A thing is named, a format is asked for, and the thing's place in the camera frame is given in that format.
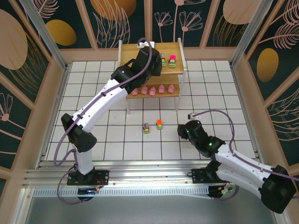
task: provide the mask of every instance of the grid floor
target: grid floor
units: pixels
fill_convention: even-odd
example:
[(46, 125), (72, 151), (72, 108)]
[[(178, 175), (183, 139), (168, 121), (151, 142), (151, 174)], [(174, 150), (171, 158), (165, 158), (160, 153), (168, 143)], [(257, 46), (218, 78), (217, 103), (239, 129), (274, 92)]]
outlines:
[[(105, 85), (116, 68), (115, 61), (73, 62), (59, 108), (55, 127), (48, 146), (46, 160), (53, 160), (57, 144), (64, 133), (60, 118), (72, 115), (85, 106)], [(96, 124), (92, 134), (98, 143), (93, 148), (93, 160), (189, 160), (206, 159), (177, 134), (177, 125), (185, 124), (187, 115), (209, 109), (229, 114), (235, 125), (233, 148), (255, 158), (249, 132), (227, 61), (187, 61), (188, 72), (179, 105), (174, 109), (173, 98), (145, 98), (131, 100), (131, 113), (127, 114), (126, 101), (111, 108)], [(161, 119), (163, 129), (157, 130)], [(212, 112), (201, 116), (205, 131), (229, 142), (232, 131), (228, 119)], [(149, 124), (149, 134), (143, 134), (142, 125)], [(64, 140), (58, 159), (71, 149)]]

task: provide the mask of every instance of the wooden shelf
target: wooden shelf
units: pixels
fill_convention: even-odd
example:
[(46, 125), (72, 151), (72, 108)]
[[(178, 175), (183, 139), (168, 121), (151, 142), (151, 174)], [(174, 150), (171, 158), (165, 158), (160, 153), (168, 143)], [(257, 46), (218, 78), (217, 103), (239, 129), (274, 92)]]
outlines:
[[(165, 86), (165, 92), (163, 94), (159, 93), (159, 85), (163, 84)], [(168, 93), (167, 88), (170, 84), (174, 85), (174, 93)], [(169, 76), (169, 75), (161, 75), (161, 76), (152, 76), (149, 81), (145, 84), (148, 87), (148, 93), (146, 95), (141, 94), (140, 88), (138, 89), (137, 96), (133, 96), (129, 94), (127, 99), (135, 99), (135, 98), (154, 98), (154, 97), (178, 97), (179, 96), (179, 82), (178, 76)], [(149, 91), (151, 87), (156, 88), (156, 94), (154, 96), (149, 95)]]
[[(160, 53), (164, 53), (166, 66), (162, 67), (161, 74), (182, 75), (184, 72), (183, 60), (178, 42), (171, 43), (156, 43), (155, 47)], [(121, 65), (127, 63), (130, 59), (136, 58), (139, 49), (137, 44), (122, 44), (121, 45)], [(170, 55), (176, 56), (176, 67), (169, 68), (168, 60)]]

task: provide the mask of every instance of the shelf leg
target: shelf leg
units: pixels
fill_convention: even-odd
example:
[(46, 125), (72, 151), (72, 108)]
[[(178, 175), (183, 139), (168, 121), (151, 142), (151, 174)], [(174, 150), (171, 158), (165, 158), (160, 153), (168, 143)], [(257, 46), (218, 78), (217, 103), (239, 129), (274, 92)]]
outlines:
[(176, 111), (178, 111), (179, 103), (181, 101), (182, 92), (183, 92), (183, 89), (184, 89), (185, 78), (186, 78), (186, 72), (187, 72), (187, 69), (184, 69), (184, 71), (183, 71), (183, 77), (182, 77), (182, 82), (181, 82), (181, 85), (179, 86), (179, 95), (178, 95), (177, 105), (175, 104)]
[(127, 114), (130, 114), (130, 110), (131, 110), (131, 100), (127, 99)]

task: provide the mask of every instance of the pink object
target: pink object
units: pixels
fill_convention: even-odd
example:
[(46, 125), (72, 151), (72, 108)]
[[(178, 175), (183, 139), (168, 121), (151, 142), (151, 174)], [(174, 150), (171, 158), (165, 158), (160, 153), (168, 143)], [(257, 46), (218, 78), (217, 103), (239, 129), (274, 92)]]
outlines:
[(156, 88), (153, 86), (151, 87), (151, 89), (149, 90), (149, 95), (152, 97), (156, 94)]
[(136, 88), (136, 89), (134, 89), (132, 92), (132, 95), (135, 97), (135, 96), (137, 96), (137, 94), (138, 94), (138, 89)]
[(169, 92), (169, 93), (173, 93), (173, 92), (174, 92), (174, 85), (173, 85), (173, 84), (170, 84), (170, 85), (168, 86), (168, 92)]
[(165, 87), (164, 87), (164, 85), (163, 84), (161, 84), (161, 85), (159, 85), (159, 93), (160, 94), (163, 94), (164, 93), (164, 91), (165, 91)]
[(142, 88), (141, 88), (141, 94), (142, 95), (145, 95), (145, 94), (147, 94), (148, 93), (148, 87), (145, 85), (145, 86), (143, 86)]

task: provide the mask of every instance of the floor tile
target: floor tile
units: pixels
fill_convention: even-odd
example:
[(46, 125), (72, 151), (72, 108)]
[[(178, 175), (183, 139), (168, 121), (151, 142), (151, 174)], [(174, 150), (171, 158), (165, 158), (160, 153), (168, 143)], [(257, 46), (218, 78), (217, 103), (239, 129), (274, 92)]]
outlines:
[(249, 132), (246, 125), (234, 125), (235, 140), (250, 140)]
[[(65, 133), (64, 127), (63, 126), (56, 126), (52, 138), (52, 142), (59, 142), (63, 134)], [(68, 142), (69, 139), (68, 137), (65, 137), (63, 142)]]
[(83, 83), (84, 84), (96, 84), (98, 82), (99, 72), (85, 72)]
[(107, 125), (108, 124), (108, 115), (109, 111), (107, 111), (97, 122), (96, 125)]
[(184, 83), (182, 96), (190, 96), (190, 95), (191, 95), (190, 85), (189, 85), (189, 83)]
[(228, 61), (215, 61), (218, 71), (230, 71)]
[(79, 97), (63, 97), (60, 109), (63, 111), (73, 111), (77, 109)]
[(125, 126), (108, 126), (107, 142), (124, 141)]
[(107, 126), (95, 126), (91, 131), (94, 137), (97, 138), (97, 142), (106, 141)]
[(143, 123), (148, 123), (149, 125), (156, 125), (157, 120), (160, 118), (159, 110), (146, 110), (143, 111)]
[(188, 114), (193, 113), (193, 110), (178, 110), (178, 123), (181, 125), (186, 124), (188, 119)]
[(111, 79), (111, 72), (100, 72), (99, 79), (97, 80), (98, 83), (106, 84), (109, 79)]
[(161, 141), (161, 132), (156, 125), (149, 126), (149, 134), (143, 134), (143, 141)]
[(201, 61), (203, 71), (217, 71), (215, 61)]
[(84, 72), (70, 72), (67, 84), (82, 84)]
[[(55, 142), (52, 142), (50, 144), (47, 160), (54, 160), (54, 154), (55, 154), (57, 145), (58, 145), (58, 143), (55, 143)], [(61, 144), (60, 149), (58, 151), (58, 155), (57, 155), (57, 160), (58, 161), (61, 161), (64, 158), (65, 154), (67, 153), (68, 145), (69, 145), (68, 142)]]
[(162, 160), (180, 160), (179, 142), (162, 142)]
[(188, 71), (202, 71), (200, 61), (187, 61)]
[(228, 118), (220, 112), (211, 112), (214, 125), (229, 124)]
[(108, 125), (125, 125), (126, 111), (110, 111)]
[(81, 84), (67, 84), (64, 96), (65, 97), (78, 97), (80, 95)]
[(222, 83), (233, 83), (233, 75), (231, 71), (218, 71), (220, 82)]
[(180, 142), (182, 160), (199, 160), (199, 152), (190, 142)]
[(254, 159), (256, 156), (253, 151), (251, 141), (235, 141), (237, 152)]
[(161, 110), (174, 110), (174, 98), (173, 97), (162, 97), (160, 98), (160, 108)]
[(163, 125), (177, 125), (178, 118), (175, 110), (160, 111)]
[(241, 109), (228, 110), (228, 115), (234, 124), (245, 124), (245, 118)]
[(215, 136), (223, 141), (230, 141), (232, 139), (232, 131), (230, 125), (214, 125)]
[(81, 110), (84, 106), (86, 106), (86, 104), (89, 103), (89, 101), (91, 101), (93, 99), (93, 97), (79, 97), (79, 101), (78, 101), (78, 106), (77, 106), (77, 111)]
[(221, 83), (223, 95), (238, 95), (234, 83)]
[(241, 109), (238, 96), (224, 96), (225, 105), (228, 109)]
[(143, 99), (131, 99), (130, 100), (131, 110), (142, 110), (143, 109)]
[(67, 114), (69, 114), (69, 115), (73, 115), (74, 112), (76, 112), (76, 111), (59, 111), (58, 116), (57, 116), (56, 125), (57, 125), (57, 126), (62, 126), (61, 118), (62, 118), (62, 116), (63, 116), (65, 113), (67, 113)]
[(163, 129), (161, 130), (162, 142), (179, 141), (177, 128), (178, 126), (176, 125), (163, 125)]
[(85, 71), (86, 62), (73, 62), (71, 65), (71, 72)]
[(102, 61), (100, 71), (114, 72), (114, 63), (115, 63), (115, 61), (112, 61), (112, 62), (111, 61), (107, 61), (107, 62)]
[(144, 98), (143, 99), (144, 110), (159, 110), (159, 98)]
[(210, 109), (207, 96), (192, 96), (194, 109)]
[(142, 160), (142, 142), (125, 142), (124, 160)]
[(206, 87), (204, 83), (190, 83), (190, 87), (193, 96), (206, 95)]
[(122, 160), (123, 145), (123, 142), (106, 143), (104, 160)]
[(85, 72), (86, 71), (97, 71), (100, 70), (101, 62), (87, 62)]
[(96, 84), (82, 84), (80, 96), (81, 97), (94, 97), (96, 94), (97, 85)]
[(125, 141), (142, 141), (143, 126), (126, 126)]
[(223, 96), (208, 96), (211, 109), (226, 109)]
[(202, 127), (209, 136), (215, 136), (213, 125), (202, 124)]
[(93, 161), (100, 161), (104, 159), (105, 143), (98, 142), (93, 148)]
[(206, 83), (218, 83), (219, 77), (217, 71), (204, 71), (204, 78)]
[(161, 160), (161, 143), (144, 142), (143, 143), (143, 160)]
[(191, 96), (181, 96), (178, 107), (182, 110), (193, 109)]
[(189, 71), (189, 81), (190, 83), (204, 83), (204, 76), (202, 71)]
[(208, 96), (222, 95), (220, 83), (206, 83), (206, 92)]
[(126, 125), (143, 125), (143, 111), (130, 111), (130, 114), (126, 115)]
[[(200, 113), (200, 112), (204, 112), (206, 110), (196, 110), (195, 113)], [(212, 117), (211, 117), (211, 112), (207, 112), (204, 114), (200, 115), (200, 122), (202, 124), (206, 124), (206, 125), (211, 125), (212, 123)]]

